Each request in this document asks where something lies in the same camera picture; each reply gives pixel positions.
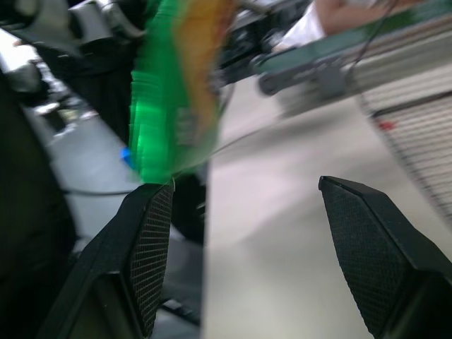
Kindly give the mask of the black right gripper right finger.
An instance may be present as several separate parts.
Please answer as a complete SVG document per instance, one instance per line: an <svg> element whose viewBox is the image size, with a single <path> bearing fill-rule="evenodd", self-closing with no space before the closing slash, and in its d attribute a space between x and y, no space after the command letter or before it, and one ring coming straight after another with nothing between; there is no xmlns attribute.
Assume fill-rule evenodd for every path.
<svg viewBox="0 0 452 339"><path fill-rule="evenodd" d="M319 179L338 263L374 338L451 337L451 261L383 192Z"/></svg>

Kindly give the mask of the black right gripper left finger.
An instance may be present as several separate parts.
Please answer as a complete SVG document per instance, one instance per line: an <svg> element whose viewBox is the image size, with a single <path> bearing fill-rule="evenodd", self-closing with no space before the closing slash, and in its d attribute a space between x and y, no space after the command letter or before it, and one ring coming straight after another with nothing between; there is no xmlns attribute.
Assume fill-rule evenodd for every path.
<svg viewBox="0 0 452 339"><path fill-rule="evenodd" d="M149 338L167 265L173 184L144 184L81 252L38 338Z"/></svg>

